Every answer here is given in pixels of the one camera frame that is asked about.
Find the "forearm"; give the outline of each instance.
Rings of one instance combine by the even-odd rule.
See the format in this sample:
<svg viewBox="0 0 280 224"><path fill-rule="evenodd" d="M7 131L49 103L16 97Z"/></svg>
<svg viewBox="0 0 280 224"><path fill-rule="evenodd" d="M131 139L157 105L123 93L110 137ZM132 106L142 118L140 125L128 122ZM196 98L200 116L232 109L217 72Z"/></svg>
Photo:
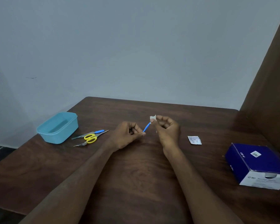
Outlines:
<svg viewBox="0 0 280 224"><path fill-rule="evenodd" d="M20 224L78 223L93 186L111 154L112 148L105 143L79 169L49 193Z"/></svg>
<svg viewBox="0 0 280 224"><path fill-rule="evenodd" d="M243 224L209 188L178 147L164 150L164 153L184 192L195 224Z"/></svg>

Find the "scissors handle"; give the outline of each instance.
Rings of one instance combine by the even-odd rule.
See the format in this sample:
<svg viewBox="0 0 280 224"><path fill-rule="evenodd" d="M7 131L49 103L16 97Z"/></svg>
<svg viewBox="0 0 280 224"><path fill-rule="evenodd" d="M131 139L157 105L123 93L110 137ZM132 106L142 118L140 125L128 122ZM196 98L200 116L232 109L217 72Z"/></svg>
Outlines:
<svg viewBox="0 0 280 224"><path fill-rule="evenodd" d="M94 133L90 133L86 135L84 139L86 140L87 144L91 144L94 143L98 139L98 137Z"/></svg>

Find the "yellow scissors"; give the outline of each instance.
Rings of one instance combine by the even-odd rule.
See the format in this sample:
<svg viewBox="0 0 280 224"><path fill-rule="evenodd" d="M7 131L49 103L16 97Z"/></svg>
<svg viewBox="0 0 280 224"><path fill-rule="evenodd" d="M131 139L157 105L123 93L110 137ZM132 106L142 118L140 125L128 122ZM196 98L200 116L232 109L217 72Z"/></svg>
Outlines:
<svg viewBox="0 0 280 224"><path fill-rule="evenodd" d="M104 131L104 132L101 132L101 133L90 133L90 134L87 134L84 136L84 139L86 140L84 143L82 144L79 144L79 145L75 145L74 147L76 146L85 146L87 144L91 144L91 143L94 143L97 139L98 139L98 136L100 136L101 134L105 133L105 132L108 132L109 130L107 131Z"/></svg>

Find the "box lid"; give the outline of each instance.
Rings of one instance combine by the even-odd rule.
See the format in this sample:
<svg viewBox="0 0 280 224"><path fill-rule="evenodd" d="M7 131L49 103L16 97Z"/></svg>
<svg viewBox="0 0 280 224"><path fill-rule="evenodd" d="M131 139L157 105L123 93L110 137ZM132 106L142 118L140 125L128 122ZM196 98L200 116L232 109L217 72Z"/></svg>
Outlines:
<svg viewBox="0 0 280 224"><path fill-rule="evenodd" d="M236 143L233 146L250 170L280 174L280 157L269 147Z"/></svg>

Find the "wooden table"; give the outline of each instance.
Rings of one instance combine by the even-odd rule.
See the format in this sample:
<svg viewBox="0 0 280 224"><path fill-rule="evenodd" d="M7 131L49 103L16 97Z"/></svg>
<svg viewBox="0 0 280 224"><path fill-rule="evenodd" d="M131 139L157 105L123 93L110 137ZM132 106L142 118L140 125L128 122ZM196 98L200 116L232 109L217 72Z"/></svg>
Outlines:
<svg viewBox="0 0 280 224"><path fill-rule="evenodd" d="M280 191L240 186L225 161L232 142L269 145L234 109L174 105L86 97L77 113L73 134L114 130L135 121L144 128L149 116L170 116L181 125L180 147L216 194L245 222L280 223ZM115 152L104 167L80 223L191 223L183 192L152 127L146 136ZM28 214L45 196L81 166L110 134L96 143L73 147L83 139L60 145L39 135L0 162L0 208ZM197 135L202 145L191 145Z"/></svg>

